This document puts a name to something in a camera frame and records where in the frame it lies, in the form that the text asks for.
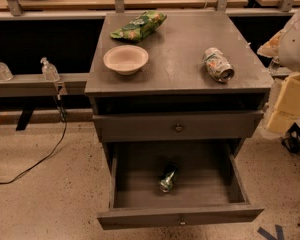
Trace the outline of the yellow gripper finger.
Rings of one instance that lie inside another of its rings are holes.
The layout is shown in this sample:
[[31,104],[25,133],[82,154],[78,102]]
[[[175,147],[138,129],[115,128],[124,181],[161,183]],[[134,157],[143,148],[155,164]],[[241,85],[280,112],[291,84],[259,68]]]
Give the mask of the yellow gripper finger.
[[275,110],[291,116],[300,116],[300,73],[293,73],[283,81]]
[[266,129],[272,133],[285,134],[295,123],[296,119],[296,115],[270,111],[266,114]]

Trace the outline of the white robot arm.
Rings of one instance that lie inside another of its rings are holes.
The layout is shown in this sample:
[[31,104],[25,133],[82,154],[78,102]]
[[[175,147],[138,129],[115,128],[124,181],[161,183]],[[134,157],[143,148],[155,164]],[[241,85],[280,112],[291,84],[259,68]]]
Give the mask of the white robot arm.
[[270,114],[266,129],[284,135],[300,116],[300,8],[285,26],[257,50],[257,54],[275,58],[292,73],[276,83],[269,99]]

